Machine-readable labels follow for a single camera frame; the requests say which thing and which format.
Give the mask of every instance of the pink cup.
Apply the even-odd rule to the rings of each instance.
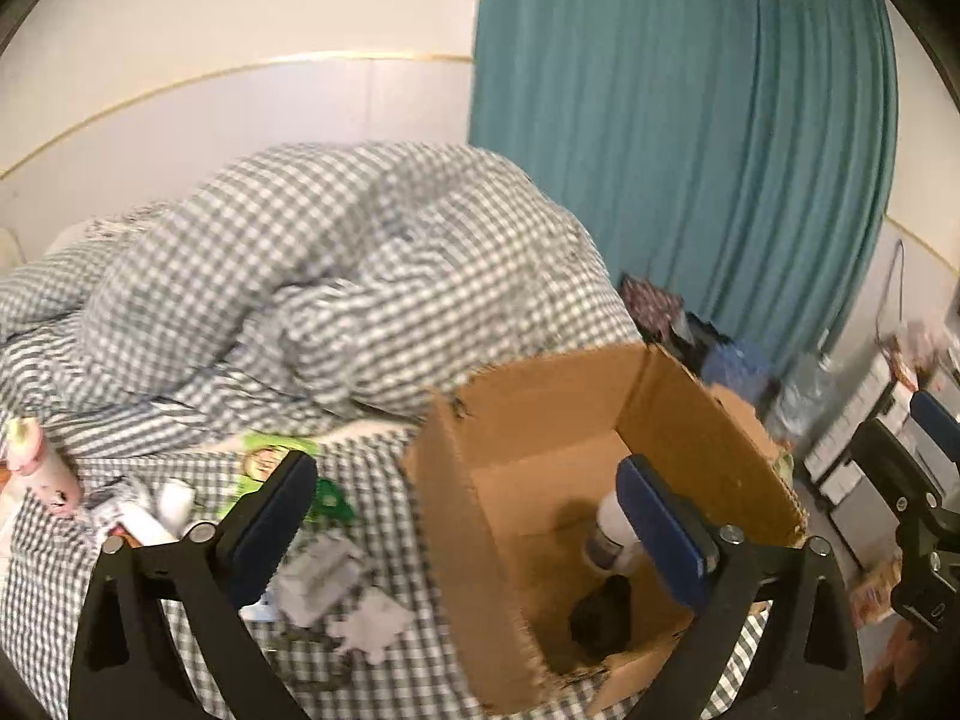
[[[70,517],[80,504],[80,482],[43,437],[33,418],[7,422],[7,466],[23,479],[57,517]]]

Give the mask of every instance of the bed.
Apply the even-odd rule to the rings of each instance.
[[[83,225],[0,282],[0,419],[38,416],[87,490],[123,472],[154,489],[182,479],[197,517],[229,495],[238,434],[318,436],[320,474],[362,514],[349,536],[416,622],[348,689],[318,692],[333,654],[314,642],[285,646],[277,672],[311,716],[482,717],[400,459],[431,389],[636,338],[586,231],[506,160],[468,146],[301,143],[227,166],[183,200]],[[2,509],[0,645],[64,720],[96,554],[17,485]],[[167,613],[200,700],[226,716],[182,611]],[[748,620],[707,716],[736,694],[762,624]],[[278,625],[248,627],[267,648]],[[596,688],[584,680],[532,716],[583,717]]]

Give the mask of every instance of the cardboard box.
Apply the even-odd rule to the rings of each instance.
[[[603,669],[589,708],[600,712],[646,688],[688,624],[645,562],[631,578],[630,652],[590,664],[569,637],[573,605],[602,583],[583,542],[634,452],[712,522],[759,543],[802,540],[803,510],[748,431],[661,348],[516,362],[434,399],[408,469],[451,635],[488,712],[536,707]]]

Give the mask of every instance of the teal curtain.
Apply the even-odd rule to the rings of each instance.
[[[883,0],[480,0],[470,141],[777,371],[839,333],[896,143]]]

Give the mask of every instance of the gingham blanket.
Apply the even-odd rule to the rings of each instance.
[[[478,367],[637,337],[576,218],[469,146],[274,148],[94,232],[0,281],[0,420],[77,457],[416,416]]]
[[[452,391],[478,367],[636,337],[582,226],[508,161],[466,146],[285,146],[181,202],[95,224],[0,281],[0,420],[40,418],[85,488],[124,471],[154,485],[176,476],[212,514],[237,459],[170,450],[248,429],[317,434],[362,407],[416,416],[430,388]],[[480,713],[397,469],[406,440],[319,459],[363,515],[352,536],[377,581],[416,624],[349,688],[294,688],[315,716]],[[58,720],[94,559],[75,524],[28,496],[0,645]],[[181,611],[168,611],[200,699],[224,714]],[[715,707],[749,662],[754,629]],[[328,676],[323,648],[294,646],[278,656],[288,680]],[[590,690],[539,714],[583,716]]]

